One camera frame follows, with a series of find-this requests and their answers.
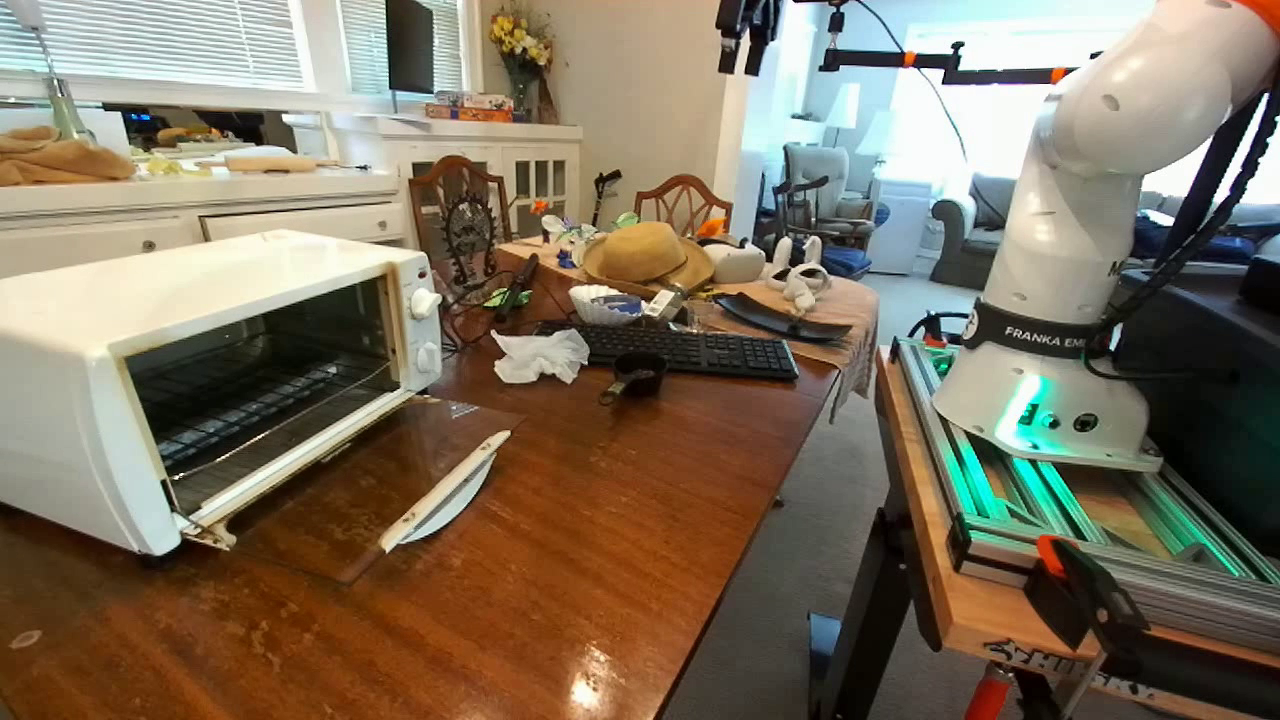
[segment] carpet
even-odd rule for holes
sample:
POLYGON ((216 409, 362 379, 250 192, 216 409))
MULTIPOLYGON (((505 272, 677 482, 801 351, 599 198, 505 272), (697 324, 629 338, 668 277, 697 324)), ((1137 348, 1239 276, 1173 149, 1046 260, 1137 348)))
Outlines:
MULTIPOLYGON (((881 295, 881 343, 905 334, 925 310, 968 311, 978 295, 915 275, 872 274, 863 282, 881 295)), ((809 434, 782 487, 786 506, 771 511, 756 534, 666 720, 806 717, 808 614, 844 615, 887 489, 874 405, 852 397, 835 425, 823 415, 809 434)), ((983 666, 965 655, 932 652, 914 612, 908 612, 872 717, 959 720, 983 666)), ((1021 716, 1015 697, 1016 691, 1001 717, 1021 716)), ((1140 706, 1098 693, 1085 696, 1075 716, 1153 717, 1140 706)))

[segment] tissue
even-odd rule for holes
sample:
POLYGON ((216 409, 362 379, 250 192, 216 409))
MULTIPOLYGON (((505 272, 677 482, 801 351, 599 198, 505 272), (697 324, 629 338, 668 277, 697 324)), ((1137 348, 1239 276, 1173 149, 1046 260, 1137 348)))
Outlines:
POLYGON ((497 331, 489 334, 507 354, 493 364, 493 372, 508 384, 531 383, 541 375, 556 375, 568 384, 591 354, 582 336, 572 329, 549 336, 502 336, 497 331))

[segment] straw hat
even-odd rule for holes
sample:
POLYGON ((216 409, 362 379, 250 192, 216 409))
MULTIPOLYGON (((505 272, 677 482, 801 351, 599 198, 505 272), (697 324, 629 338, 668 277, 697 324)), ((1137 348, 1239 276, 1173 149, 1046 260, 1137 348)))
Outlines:
POLYGON ((594 281, 653 297, 669 284, 698 290, 712 279, 714 264, 705 250, 676 237, 667 223, 636 223, 588 245, 582 269, 594 281))

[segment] oven knob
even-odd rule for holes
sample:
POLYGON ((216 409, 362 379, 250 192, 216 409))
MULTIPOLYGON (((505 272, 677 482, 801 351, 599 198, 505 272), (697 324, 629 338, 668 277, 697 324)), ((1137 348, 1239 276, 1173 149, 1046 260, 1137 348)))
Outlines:
POLYGON ((408 315, 415 320, 425 320, 431 313, 435 313, 440 300, 440 293, 420 287, 408 296, 408 315))
POLYGON ((417 372, 420 373, 439 373, 440 372, 440 348, 434 342, 429 342, 422 347, 417 348, 417 357, 415 357, 417 364, 417 372))

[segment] keyboard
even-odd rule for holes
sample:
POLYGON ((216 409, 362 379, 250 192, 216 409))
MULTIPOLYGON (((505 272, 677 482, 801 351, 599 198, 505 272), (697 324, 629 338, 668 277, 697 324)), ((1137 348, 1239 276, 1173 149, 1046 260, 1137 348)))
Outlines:
POLYGON ((623 352, 644 350, 667 359, 673 373, 794 380, 800 375, 786 341, 728 333, 681 333, 634 325, 544 322, 535 334, 575 329, 591 348, 591 365, 612 365, 623 352))

